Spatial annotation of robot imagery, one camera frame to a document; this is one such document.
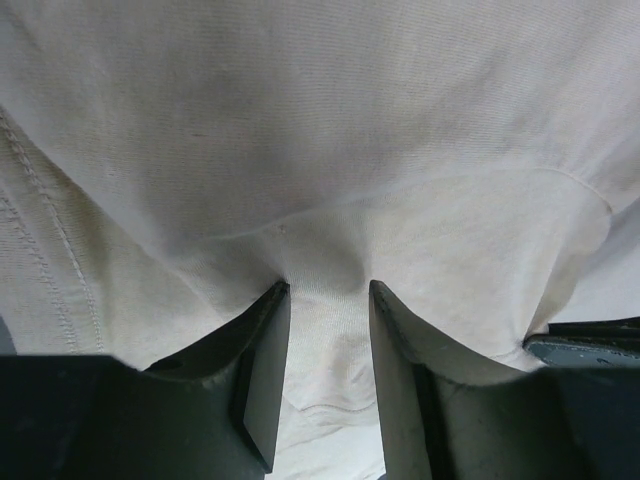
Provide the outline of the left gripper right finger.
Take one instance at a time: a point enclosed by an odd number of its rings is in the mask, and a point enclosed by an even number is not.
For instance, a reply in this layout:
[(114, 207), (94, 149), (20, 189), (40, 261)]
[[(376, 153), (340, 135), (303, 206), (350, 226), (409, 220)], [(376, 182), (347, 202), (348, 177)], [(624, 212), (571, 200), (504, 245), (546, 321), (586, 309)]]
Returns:
[(525, 372), (425, 322), (381, 281), (369, 326), (387, 478), (539, 478)]

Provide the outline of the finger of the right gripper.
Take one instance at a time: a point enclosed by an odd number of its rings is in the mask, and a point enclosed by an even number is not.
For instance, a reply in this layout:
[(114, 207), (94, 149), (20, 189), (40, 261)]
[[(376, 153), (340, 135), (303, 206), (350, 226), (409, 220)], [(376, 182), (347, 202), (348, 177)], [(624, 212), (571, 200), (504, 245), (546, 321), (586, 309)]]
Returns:
[(639, 368), (639, 318), (552, 323), (524, 349), (550, 367)]

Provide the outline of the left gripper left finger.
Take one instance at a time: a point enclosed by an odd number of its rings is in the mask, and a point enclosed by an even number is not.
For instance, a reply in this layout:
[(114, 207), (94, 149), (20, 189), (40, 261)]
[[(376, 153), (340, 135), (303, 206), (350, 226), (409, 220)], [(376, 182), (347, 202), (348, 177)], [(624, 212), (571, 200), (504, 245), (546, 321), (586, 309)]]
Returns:
[(269, 474), (282, 404), (290, 287), (278, 281), (247, 310), (148, 373), (180, 389), (172, 432), (197, 474)]

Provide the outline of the beige t shirt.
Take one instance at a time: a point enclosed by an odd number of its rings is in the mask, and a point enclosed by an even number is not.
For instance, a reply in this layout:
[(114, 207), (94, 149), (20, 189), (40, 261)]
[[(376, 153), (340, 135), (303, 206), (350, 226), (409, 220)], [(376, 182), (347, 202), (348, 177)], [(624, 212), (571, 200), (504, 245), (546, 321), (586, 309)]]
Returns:
[(281, 279), (278, 479), (383, 473), (371, 280), (520, 370), (637, 316), (638, 3), (2, 3), (18, 353), (144, 369)]

